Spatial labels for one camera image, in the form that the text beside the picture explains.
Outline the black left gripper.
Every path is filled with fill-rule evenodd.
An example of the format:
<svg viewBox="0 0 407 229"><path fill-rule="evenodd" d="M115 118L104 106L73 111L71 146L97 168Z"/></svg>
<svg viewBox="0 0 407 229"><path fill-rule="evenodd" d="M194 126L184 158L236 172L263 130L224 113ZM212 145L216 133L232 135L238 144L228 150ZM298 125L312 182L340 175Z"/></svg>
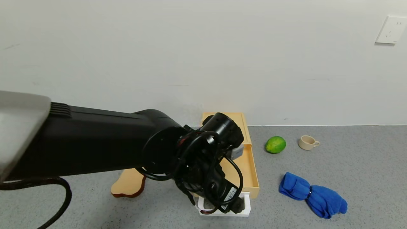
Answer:
<svg viewBox="0 0 407 229"><path fill-rule="evenodd" d="M214 208L208 213L215 213L217 210L222 213L241 213L245 209L245 201L244 198L238 197L237 191L238 187L226 178L209 178L208 200Z"/></svg>

